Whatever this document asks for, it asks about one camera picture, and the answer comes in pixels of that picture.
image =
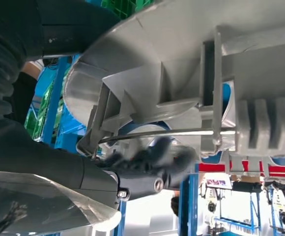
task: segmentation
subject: red stripe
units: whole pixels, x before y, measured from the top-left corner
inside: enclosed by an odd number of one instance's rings
[[[230,161],[230,170],[232,167],[232,163]],[[243,167],[244,171],[248,171],[248,161],[243,161]],[[260,171],[262,172],[262,164],[259,162]],[[199,171],[201,172],[225,172],[225,164],[199,164]],[[271,176],[276,177],[285,177],[285,167],[280,166],[269,166],[269,173]]]

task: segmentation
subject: green plastic crate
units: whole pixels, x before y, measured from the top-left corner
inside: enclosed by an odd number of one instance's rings
[[[30,111],[26,115],[26,121],[24,122],[24,127],[28,131],[28,133],[32,137],[33,131],[36,127],[36,119],[33,111]]]
[[[124,20],[152,2],[153,0],[102,0],[101,6],[110,9]]]
[[[45,126],[45,118],[47,117],[48,109],[39,111],[38,119],[36,120],[35,129],[32,134],[32,139],[36,140],[41,137],[43,127]]]
[[[62,117],[62,111],[63,111],[63,105],[64,105],[64,101],[63,99],[60,100],[60,102],[58,103],[57,112],[56,114],[55,123],[54,123],[54,131],[53,131],[54,135],[57,134],[57,130],[60,125],[60,118]],[[47,117],[47,112],[48,112],[47,109],[39,112],[38,120],[36,121],[33,134],[32,136],[32,139],[36,140],[41,137],[42,129],[45,126],[45,118]]]
[[[56,114],[55,123],[54,123],[54,129],[57,129],[60,122],[60,118],[62,117],[62,111],[63,106],[64,105],[64,101],[63,99],[60,99],[58,103],[57,112]]]
[[[42,99],[41,100],[40,108],[39,113],[44,112],[45,109],[48,107],[48,103],[50,102],[51,92],[53,88],[53,82],[51,83],[48,88],[43,94]]]

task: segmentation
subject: wire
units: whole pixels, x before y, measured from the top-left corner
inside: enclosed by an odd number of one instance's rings
[[[26,206],[20,206],[17,202],[12,202],[9,212],[0,221],[0,234],[5,229],[25,217],[26,217]]]

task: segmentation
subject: steel rod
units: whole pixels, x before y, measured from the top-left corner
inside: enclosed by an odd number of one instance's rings
[[[158,130],[141,133],[132,133],[125,135],[112,136],[105,138],[100,141],[100,144],[114,142],[118,140],[135,139],[135,138],[151,138],[151,137],[163,137],[163,136],[191,136],[191,135],[213,135],[213,131],[211,128],[194,128],[194,129],[175,129],[175,130]],[[221,135],[235,134],[234,127],[222,128]]]

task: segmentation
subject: screw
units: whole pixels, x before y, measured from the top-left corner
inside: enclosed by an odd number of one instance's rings
[[[126,191],[119,191],[118,192],[118,198],[126,198],[127,196],[127,193]]]
[[[157,179],[155,182],[155,190],[156,192],[160,192],[164,188],[164,181],[161,178]]]

